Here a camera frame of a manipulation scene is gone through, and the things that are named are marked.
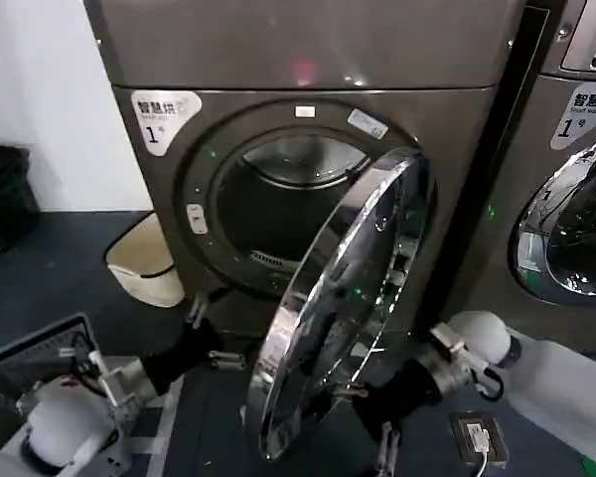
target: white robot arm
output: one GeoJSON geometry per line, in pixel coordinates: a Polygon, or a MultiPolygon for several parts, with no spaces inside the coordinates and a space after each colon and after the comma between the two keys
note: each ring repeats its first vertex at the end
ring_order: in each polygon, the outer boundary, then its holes
{"type": "Polygon", "coordinates": [[[516,411],[596,461],[595,361],[508,329],[489,311],[459,313],[448,326],[496,367],[516,411]]]}
{"type": "MultiPolygon", "coordinates": [[[[475,381],[485,398],[505,394],[520,414],[596,461],[596,362],[523,336],[489,311],[459,313],[431,336],[389,382],[354,398],[365,428],[376,440],[381,433],[381,447],[391,440],[386,424],[475,381]]],[[[394,462],[392,456],[381,460],[394,462]]],[[[393,472],[394,464],[378,475],[393,472]]]]}

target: open door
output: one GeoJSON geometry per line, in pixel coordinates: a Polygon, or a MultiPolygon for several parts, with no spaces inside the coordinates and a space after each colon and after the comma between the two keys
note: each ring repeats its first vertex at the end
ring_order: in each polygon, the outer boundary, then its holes
{"type": "Polygon", "coordinates": [[[357,379],[405,285],[431,213],[428,161],[398,147],[372,163],[322,226],[254,366],[245,427],[277,458],[357,379]]]}

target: washing machine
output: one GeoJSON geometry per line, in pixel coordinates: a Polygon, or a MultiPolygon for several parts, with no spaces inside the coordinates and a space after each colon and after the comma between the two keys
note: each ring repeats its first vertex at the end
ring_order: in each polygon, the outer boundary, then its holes
{"type": "Polygon", "coordinates": [[[215,327],[264,334],[315,237],[322,265],[365,214],[388,239],[369,235],[343,275],[395,283],[389,329],[410,328],[522,3],[85,2],[181,281],[216,301],[215,327]]]}
{"type": "Polygon", "coordinates": [[[562,5],[532,9],[535,61],[496,177],[478,178],[493,184],[484,207],[472,226],[458,220],[472,233],[442,317],[489,309],[532,337],[596,352],[596,0],[562,5]]]}

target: electrical outlet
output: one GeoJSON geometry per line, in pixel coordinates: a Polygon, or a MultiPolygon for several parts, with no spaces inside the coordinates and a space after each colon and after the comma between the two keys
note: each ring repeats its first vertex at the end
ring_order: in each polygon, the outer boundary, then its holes
{"type": "Polygon", "coordinates": [[[476,448],[473,437],[476,430],[488,434],[489,465],[505,468],[508,451],[502,439],[499,426],[491,414],[486,412],[454,412],[450,414],[450,425],[455,435],[459,454],[467,464],[481,463],[481,449],[476,448]]]}

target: trash bin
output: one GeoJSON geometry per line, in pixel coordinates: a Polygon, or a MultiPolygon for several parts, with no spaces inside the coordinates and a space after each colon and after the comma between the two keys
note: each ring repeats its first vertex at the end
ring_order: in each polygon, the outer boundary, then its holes
{"type": "Polygon", "coordinates": [[[27,180],[29,152],[0,145],[0,251],[32,231],[40,208],[27,180]]]}

